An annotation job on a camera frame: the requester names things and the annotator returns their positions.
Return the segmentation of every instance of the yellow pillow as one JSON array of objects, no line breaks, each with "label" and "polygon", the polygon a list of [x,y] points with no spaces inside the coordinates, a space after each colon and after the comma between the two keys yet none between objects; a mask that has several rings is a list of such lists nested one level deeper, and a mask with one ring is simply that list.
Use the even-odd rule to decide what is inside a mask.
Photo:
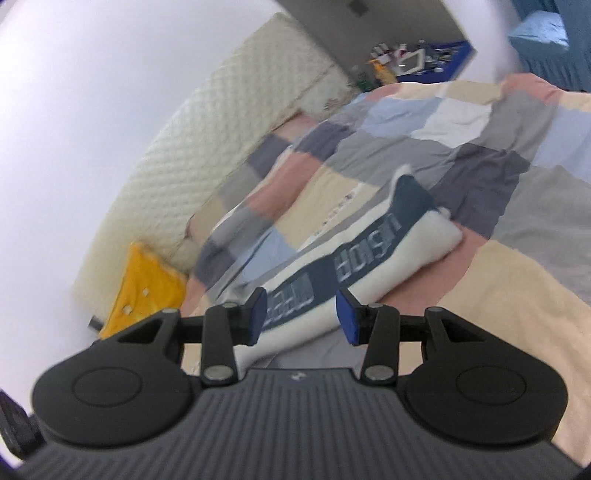
[{"label": "yellow pillow", "polygon": [[179,308],[186,283],[185,275],[165,265],[148,247],[132,243],[119,293],[100,338],[114,335],[164,308]]}]

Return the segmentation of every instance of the blue curtain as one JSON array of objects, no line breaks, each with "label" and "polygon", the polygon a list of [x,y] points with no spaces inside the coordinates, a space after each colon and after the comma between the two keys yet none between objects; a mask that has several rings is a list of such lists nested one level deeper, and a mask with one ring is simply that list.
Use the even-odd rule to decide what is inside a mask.
[{"label": "blue curtain", "polygon": [[569,38],[569,49],[574,55],[589,55],[591,51],[591,1],[556,0],[558,13]]},{"label": "blue curtain", "polygon": [[522,20],[536,10],[558,13],[558,7],[554,0],[513,0],[513,4]]}]

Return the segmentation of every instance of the bed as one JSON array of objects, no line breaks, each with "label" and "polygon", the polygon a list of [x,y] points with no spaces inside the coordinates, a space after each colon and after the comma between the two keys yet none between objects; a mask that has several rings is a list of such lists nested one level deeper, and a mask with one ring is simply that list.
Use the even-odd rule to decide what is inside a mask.
[{"label": "bed", "polygon": [[[301,130],[282,133],[294,118]],[[265,332],[237,348],[243,369],[358,367],[336,285],[406,314],[443,306],[558,370],[569,405],[554,441],[587,464],[589,132],[591,97],[531,74],[357,96],[279,15],[150,146],[74,290],[106,316],[139,239],[191,272],[184,314],[265,286]],[[403,369],[414,354],[403,347]]]}]

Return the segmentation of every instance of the ribbed black plate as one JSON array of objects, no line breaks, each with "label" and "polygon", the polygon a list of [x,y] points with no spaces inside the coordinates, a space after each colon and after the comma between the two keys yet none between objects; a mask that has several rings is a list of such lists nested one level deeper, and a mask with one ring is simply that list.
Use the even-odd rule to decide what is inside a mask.
[{"label": "ribbed black plate", "polygon": [[566,480],[579,471],[549,443],[470,450],[423,430],[390,390],[346,369],[255,370],[204,392],[160,437],[117,450],[51,444],[31,480]]}]

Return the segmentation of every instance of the bottle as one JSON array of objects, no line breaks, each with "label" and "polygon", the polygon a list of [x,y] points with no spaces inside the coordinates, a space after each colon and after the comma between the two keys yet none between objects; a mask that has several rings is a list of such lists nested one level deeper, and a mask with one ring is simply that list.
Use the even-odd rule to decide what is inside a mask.
[{"label": "bottle", "polygon": [[390,85],[391,83],[398,83],[398,80],[394,74],[388,70],[378,59],[372,59],[369,61],[374,67],[375,77],[382,82],[382,85]]},{"label": "bottle", "polygon": [[396,65],[398,67],[404,67],[404,65],[401,63],[401,59],[407,53],[408,53],[408,47],[407,47],[406,43],[401,43],[398,46],[398,48],[396,49],[396,51],[394,52],[394,60],[395,60]]},{"label": "bottle", "polygon": [[392,54],[392,49],[388,47],[385,43],[379,44],[379,47],[384,51],[384,54],[390,57],[391,60],[394,59],[394,55]]},{"label": "bottle", "polygon": [[359,65],[353,66],[351,69],[351,73],[353,74],[353,78],[355,79],[355,85],[357,88],[362,92],[371,92],[374,89],[374,86],[369,81],[367,74],[361,69]]},{"label": "bottle", "polygon": [[374,47],[374,50],[373,50],[371,56],[375,59],[378,59],[378,61],[382,65],[386,65],[392,60],[392,57],[390,57],[390,55],[388,55],[386,52],[384,52],[384,50],[382,49],[382,47],[380,45],[377,45]]}]

